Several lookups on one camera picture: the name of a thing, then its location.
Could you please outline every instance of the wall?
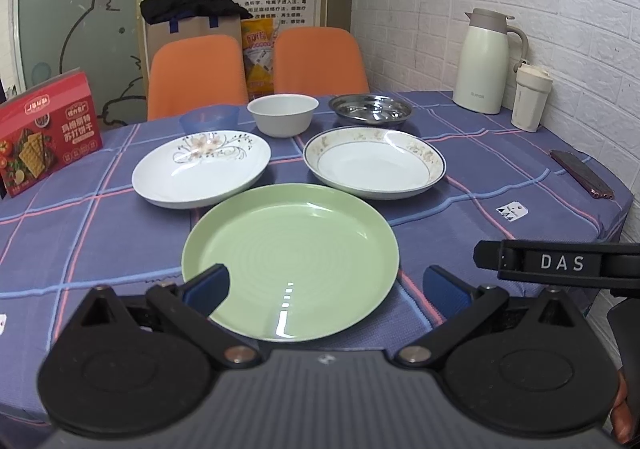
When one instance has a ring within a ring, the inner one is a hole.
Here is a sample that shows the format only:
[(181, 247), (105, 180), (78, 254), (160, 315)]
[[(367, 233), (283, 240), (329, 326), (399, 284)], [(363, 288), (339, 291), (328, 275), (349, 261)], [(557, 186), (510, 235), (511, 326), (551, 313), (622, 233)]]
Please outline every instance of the wall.
[[(529, 35), (530, 63), (554, 77), (543, 124), (632, 189), (624, 238), (640, 241), (640, 0), (353, 0), (371, 86), (452, 90), (473, 7), (514, 15)], [(519, 54), (510, 36), (512, 64)]]
[(9, 28), (9, 6), (9, 0), (0, 0), (0, 79), (5, 90), (17, 84), (11, 53), (13, 31)]

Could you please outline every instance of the white thermos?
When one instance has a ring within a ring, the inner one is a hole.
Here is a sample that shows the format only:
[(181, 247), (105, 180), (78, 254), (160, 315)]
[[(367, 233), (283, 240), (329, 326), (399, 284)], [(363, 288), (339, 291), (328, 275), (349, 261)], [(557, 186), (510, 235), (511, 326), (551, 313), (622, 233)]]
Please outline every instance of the white thermos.
[(500, 112), (509, 70), (507, 32), (522, 39), (522, 57), (514, 72), (527, 58), (529, 41), (522, 30), (507, 25), (507, 19), (513, 16), (483, 8), (466, 15), (469, 28), (460, 52), (453, 101), (472, 111), (496, 114)]
[(524, 131), (535, 132), (553, 80), (542, 68), (523, 64), (516, 73), (516, 84), (511, 124)]

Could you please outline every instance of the cracker box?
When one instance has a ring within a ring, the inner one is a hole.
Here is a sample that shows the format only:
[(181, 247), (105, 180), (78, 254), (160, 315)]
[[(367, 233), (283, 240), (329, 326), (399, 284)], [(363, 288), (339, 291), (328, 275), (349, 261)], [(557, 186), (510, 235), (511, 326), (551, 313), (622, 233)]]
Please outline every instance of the cracker box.
[(79, 70), (0, 106), (0, 174), (10, 196), (101, 147), (94, 101)]

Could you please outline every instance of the cardboard bag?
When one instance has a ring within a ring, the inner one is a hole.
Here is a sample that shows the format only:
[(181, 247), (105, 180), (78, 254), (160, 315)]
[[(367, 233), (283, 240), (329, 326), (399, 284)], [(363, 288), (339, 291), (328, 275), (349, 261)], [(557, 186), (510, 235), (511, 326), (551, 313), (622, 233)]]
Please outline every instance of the cardboard bag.
[(165, 44), (205, 35), (229, 35), (242, 45), (240, 16), (191, 17), (177, 22), (146, 25), (146, 50), (148, 63)]

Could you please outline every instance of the plate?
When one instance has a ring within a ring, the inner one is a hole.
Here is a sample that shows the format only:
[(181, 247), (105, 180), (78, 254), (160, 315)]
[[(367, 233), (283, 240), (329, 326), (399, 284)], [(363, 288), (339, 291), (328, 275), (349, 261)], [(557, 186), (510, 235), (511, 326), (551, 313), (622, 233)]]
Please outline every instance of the plate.
[(251, 133), (190, 134), (146, 155), (131, 182), (136, 193), (159, 207), (206, 207), (251, 187), (270, 159), (269, 144)]
[(280, 184), (238, 194), (198, 222), (182, 251), (185, 281), (215, 263), (228, 268), (230, 291), (211, 319), (247, 337), (295, 342), (375, 310), (399, 254), (369, 204), (328, 187)]
[(320, 181), (374, 200), (415, 196), (447, 171), (441, 153), (419, 138), (372, 127), (322, 132), (306, 144), (304, 158)]
[(347, 125), (375, 125), (400, 129), (411, 116), (412, 107), (404, 100), (382, 95), (341, 95), (329, 107)]

